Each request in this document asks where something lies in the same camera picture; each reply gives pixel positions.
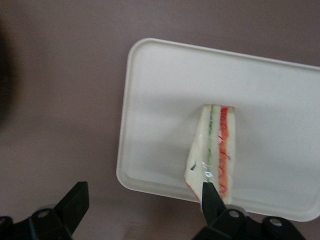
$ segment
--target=plastic tray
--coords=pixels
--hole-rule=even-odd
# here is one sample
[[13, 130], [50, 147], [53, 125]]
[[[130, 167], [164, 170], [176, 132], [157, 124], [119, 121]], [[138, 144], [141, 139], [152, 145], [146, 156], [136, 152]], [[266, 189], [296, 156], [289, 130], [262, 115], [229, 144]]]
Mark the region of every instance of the plastic tray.
[[320, 215], [320, 68], [142, 39], [130, 50], [117, 162], [128, 189], [197, 201], [184, 181], [204, 104], [235, 107], [233, 202]]

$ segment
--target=white tray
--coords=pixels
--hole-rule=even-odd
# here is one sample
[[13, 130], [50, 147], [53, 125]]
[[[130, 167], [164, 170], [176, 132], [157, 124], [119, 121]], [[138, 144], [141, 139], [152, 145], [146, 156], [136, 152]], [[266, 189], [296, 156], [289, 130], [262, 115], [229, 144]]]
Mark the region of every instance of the white tray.
[[182, 43], [147, 38], [129, 53], [118, 180], [197, 201], [184, 172], [203, 104], [235, 107], [232, 204], [320, 215], [320, 68]]

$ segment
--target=gray surface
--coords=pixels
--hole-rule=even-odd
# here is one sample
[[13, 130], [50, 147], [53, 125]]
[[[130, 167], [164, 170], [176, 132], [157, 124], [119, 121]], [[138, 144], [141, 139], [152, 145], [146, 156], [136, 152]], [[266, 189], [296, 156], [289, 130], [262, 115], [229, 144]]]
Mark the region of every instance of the gray surface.
[[[87, 180], [74, 239], [190, 239], [205, 224], [197, 203], [116, 179], [130, 47], [153, 37], [320, 66], [319, 12], [318, 1], [1, 1], [20, 84], [0, 135], [0, 214], [22, 220]], [[320, 218], [295, 225], [320, 239]]]

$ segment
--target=green filling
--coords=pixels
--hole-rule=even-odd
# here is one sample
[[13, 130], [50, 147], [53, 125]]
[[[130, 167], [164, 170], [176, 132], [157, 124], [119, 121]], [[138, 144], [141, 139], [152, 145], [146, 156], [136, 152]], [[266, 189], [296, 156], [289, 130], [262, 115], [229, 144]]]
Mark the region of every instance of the green filling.
[[207, 164], [207, 170], [208, 174], [206, 174], [206, 181], [211, 182], [210, 173], [211, 173], [211, 167], [212, 167], [212, 134], [213, 134], [213, 125], [214, 125], [214, 106], [211, 106], [210, 111], [210, 119], [209, 119], [209, 129], [208, 129], [208, 153], [206, 157], [206, 164]]

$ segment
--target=plastic wrap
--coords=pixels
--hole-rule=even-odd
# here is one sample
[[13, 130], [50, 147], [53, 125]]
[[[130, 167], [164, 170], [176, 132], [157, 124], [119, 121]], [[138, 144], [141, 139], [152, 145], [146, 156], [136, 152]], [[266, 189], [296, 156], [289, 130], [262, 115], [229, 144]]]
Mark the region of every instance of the plastic wrap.
[[187, 185], [202, 202], [203, 182], [211, 182], [226, 204], [232, 202], [235, 160], [234, 108], [205, 105], [198, 121], [184, 174]]

